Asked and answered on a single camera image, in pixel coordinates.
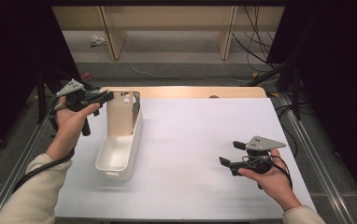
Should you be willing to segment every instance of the metal rail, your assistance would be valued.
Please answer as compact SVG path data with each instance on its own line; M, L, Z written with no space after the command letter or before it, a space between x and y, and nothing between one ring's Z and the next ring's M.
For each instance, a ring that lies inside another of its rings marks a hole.
M12 172L10 173L7 179L7 182L2 187L0 191L0 210L4 203L9 199L9 196L12 193L12 190L16 183L21 179L21 176L24 174L27 164L30 162L32 155L35 151L36 145L42 137L42 131L45 129L45 124L47 123L47 121L47 116L45 116L42 122L36 125L30 137L30 140L24 148L23 153L16 162Z
M282 93L280 96L280 100L284 105L291 104L291 101L287 94ZM301 120L297 120L292 111L289 111L288 114L290 121L304 147L307 157L309 158L316 175L321 181L321 186L323 187L331 205L333 206L334 211L336 212L336 216L338 217L339 223L354 223L354 220L345 203L345 200L342 198L333 179L330 177L329 173L327 172L327 169L322 163L321 157L319 156L316 148L313 146L312 141L307 135L307 131L304 128Z

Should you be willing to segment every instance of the white tabletop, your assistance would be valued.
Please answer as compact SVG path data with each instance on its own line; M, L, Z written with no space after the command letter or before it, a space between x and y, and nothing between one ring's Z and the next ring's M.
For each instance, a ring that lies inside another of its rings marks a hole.
M281 218L282 210L257 184L232 176L219 157L241 161L233 141L254 135L287 144L267 98L142 99L143 130L133 176L108 180L95 168L107 132L106 109L89 116L59 194L57 217L143 221L243 221ZM289 147L280 148L293 190L315 209Z

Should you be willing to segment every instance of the hand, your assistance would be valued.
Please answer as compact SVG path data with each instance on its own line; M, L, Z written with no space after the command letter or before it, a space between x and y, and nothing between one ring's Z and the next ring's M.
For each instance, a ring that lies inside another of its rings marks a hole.
M65 97L62 97L59 103L65 105ZM88 105L79 112L67 108L58 110L56 116L59 129L46 153L54 160L59 160L68 155L79 139L86 117L99 107L100 104L96 103Z
M277 149L272 149L271 155L280 157ZM273 161L283 170L286 170L286 166L281 159L273 157ZM270 171L263 175L244 168L239 169L238 172L249 179L255 180L267 195L280 204L284 212L301 205L290 187L287 176L277 168L272 167Z

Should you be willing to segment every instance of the black cable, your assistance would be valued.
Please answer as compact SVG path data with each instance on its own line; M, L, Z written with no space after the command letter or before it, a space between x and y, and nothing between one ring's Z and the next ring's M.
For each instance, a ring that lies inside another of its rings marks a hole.
M251 39L251 37L250 37L250 36L248 36L248 34L246 34L246 32L243 32L243 34L244 34L244 35L245 35L248 39ZM267 44L265 44L265 43L258 42L258 41L257 41L257 40L255 40L255 39L251 39L251 41L253 41L253 42L257 43L257 44L262 44L262 45L264 45L264 46L266 46L266 47L271 48L271 46L270 46L270 45L267 45Z
M33 176L45 171L45 170L48 170L49 168L53 167L53 166L57 166L59 164L62 164L62 163L65 163L69 160L71 160L71 158L74 156L75 152L74 152L74 149L71 149L70 153L57 160L57 161L52 161L50 163L47 163L47 164L44 164L38 168L36 168L35 170L29 172L27 175L24 175L19 181L18 183L16 183L15 187L13 188L12 190L12 193L14 193L18 188L20 188L25 182L27 182L29 179L31 179Z
M236 42L240 45L240 47L242 47L242 49L244 49L247 53L251 54L253 57L257 58L258 60L260 60L261 62L265 63L266 65L269 65L270 67L274 68L273 65L267 63L264 59L258 57L255 53L253 53L250 49L246 48L235 36L235 34L232 34L234 39L236 40Z
M279 156L271 156L272 158L279 158L281 161L283 161L284 166L286 166L286 170L285 171L283 168L281 168L280 166L276 165L274 162L272 161L265 161L266 163L272 165L273 167L277 168L278 170L280 170L282 173L284 173L287 176L287 179L289 179L289 183L290 183L290 188L293 188L293 181L292 181L292 176L290 175L290 171L289 171L289 167L286 164L286 161L284 161L281 157Z
M271 34L269 32L266 32L269 35L269 38L271 38L272 41L274 41L274 38L272 38Z
M255 7L254 10L255 10L255 12L254 12L255 22L253 23L252 19L250 17L250 14L249 14L247 8L245 7L246 14L248 15L251 27L253 28L253 34L251 36L251 39L254 36L254 34L257 34L257 38L258 38L259 42L264 43L263 40L260 37L260 34L258 33L258 15L259 15L259 12L260 12L260 7ZM265 55L264 50L263 50L263 46L261 44L260 44L260 49L261 49L261 52L263 53L264 57L266 58L266 55Z
M282 111L280 111L280 113L278 114L278 121L281 125L281 127L283 128L283 130L286 132L286 134L288 134L293 142L294 142L294 153L293 153L293 156L296 158L297 156L297 153L298 153L298 144L297 144L297 141L295 141L295 138L294 136L289 132L289 130L287 130L287 128L282 124L281 122L281 116L283 115L284 112L288 112L290 111L291 109L293 109L293 105L283 105L283 106L279 106L277 108L275 108L275 110L279 110L281 108L284 108Z

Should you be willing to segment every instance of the gray floor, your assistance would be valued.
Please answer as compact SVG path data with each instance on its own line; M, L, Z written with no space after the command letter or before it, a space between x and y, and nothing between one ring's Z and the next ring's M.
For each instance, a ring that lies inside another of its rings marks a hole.
M221 60L219 47L214 33L211 32L130 32L124 44L124 52L117 61L109 57L107 47L91 48L91 36L104 37L103 32L64 32L67 43L81 74L91 72L93 79L89 83L95 86L238 86L252 80L254 69L268 70L268 66L249 57L233 40L229 58ZM241 33L236 36L247 46L249 40ZM270 43L268 35L263 40ZM252 50L263 56L260 46L252 44ZM274 91L276 77L263 83L262 87ZM282 105L281 97L270 98L275 107ZM10 171L28 144L33 130L38 126L36 92L27 100L17 121L6 136L7 147L0 148L0 190L9 178ZM301 109L302 124L310 140L321 157L332 178L339 195L348 206L353 223L357 223L357 185L351 178L345 164L336 157L334 146L322 128L317 115L309 106ZM282 125L292 133L298 143L296 161L307 188L321 217L327 223L339 223L339 216L331 205L328 195L319 180L301 144L295 128L287 114L282 116ZM51 141L53 130L49 125L41 130L43 137L36 145L32 158L45 150ZM287 135L291 148L294 141ZM73 220L57 218L56 223L101 223L101 221ZM279 223L263 221L260 223Z

